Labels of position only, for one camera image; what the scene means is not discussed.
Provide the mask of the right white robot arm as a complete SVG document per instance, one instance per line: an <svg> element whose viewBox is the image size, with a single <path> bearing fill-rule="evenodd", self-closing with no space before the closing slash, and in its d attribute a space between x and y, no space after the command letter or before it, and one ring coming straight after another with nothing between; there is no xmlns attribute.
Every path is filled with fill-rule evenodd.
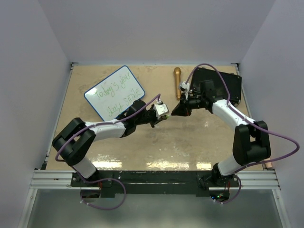
<svg viewBox="0 0 304 228"><path fill-rule="evenodd" d="M199 91L190 95L190 84L180 82L180 102L173 109L173 116L190 116L192 110L204 108L222 119L233 131L232 155L216 163L210 181L221 187L240 168L268 159L271 155L267 124L243 115L231 102L218 95L212 80L200 82Z"/></svg>

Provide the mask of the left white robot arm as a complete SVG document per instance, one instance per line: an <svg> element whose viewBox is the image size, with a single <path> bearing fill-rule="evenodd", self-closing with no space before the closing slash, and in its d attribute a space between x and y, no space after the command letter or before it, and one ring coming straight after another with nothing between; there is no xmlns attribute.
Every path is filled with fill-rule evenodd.
<svg viewBox="0 0 304 228"><path fill-rule="evenodd" d="M150 124L152 128L166 120L169 109L162 101L157 101L150 109L147 104L138 99L115 119L105 122L84 122L77 117L53 139L52 146L58 157L82 176L81 180L87 186L94 186L101 178L97 168L86 157L93 142L108 138L124 138L134 133L136 127Z"/></svg>

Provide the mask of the blue framed whiteboard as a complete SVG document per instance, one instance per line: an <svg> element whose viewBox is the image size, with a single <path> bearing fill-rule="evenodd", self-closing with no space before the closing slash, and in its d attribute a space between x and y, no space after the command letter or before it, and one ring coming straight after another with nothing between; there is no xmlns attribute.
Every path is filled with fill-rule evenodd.
<svg viewBox="0 0 304 228"><path fill-rule="evenodd" d="M145 90L128 66L122 66L84 93L84 98L104 121L127 110Z"/></svg>

